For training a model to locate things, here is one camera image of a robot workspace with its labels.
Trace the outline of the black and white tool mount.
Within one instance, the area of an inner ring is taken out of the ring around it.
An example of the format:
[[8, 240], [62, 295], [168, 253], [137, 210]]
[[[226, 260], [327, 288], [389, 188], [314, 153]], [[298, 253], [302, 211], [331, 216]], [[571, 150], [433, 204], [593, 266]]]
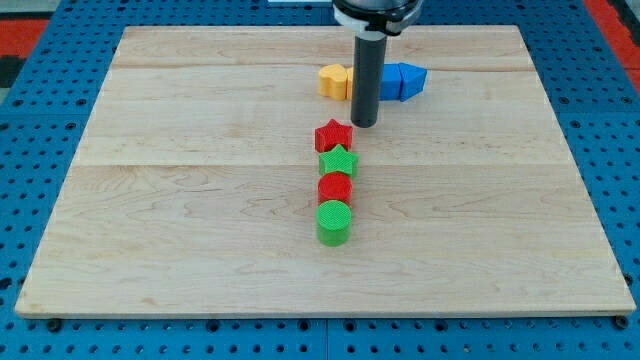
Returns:
[[420, 16], [423, 0], [333, 0], [334, 18], [358, 36], [399, 36]]

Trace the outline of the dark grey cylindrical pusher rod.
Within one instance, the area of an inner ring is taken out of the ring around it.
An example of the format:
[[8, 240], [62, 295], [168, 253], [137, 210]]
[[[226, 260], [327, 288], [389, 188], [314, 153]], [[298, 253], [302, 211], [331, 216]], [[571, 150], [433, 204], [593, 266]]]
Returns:
[[351, 121], [357, 127], [377, 122], [386, 46], [385, 35], [355, 36]]

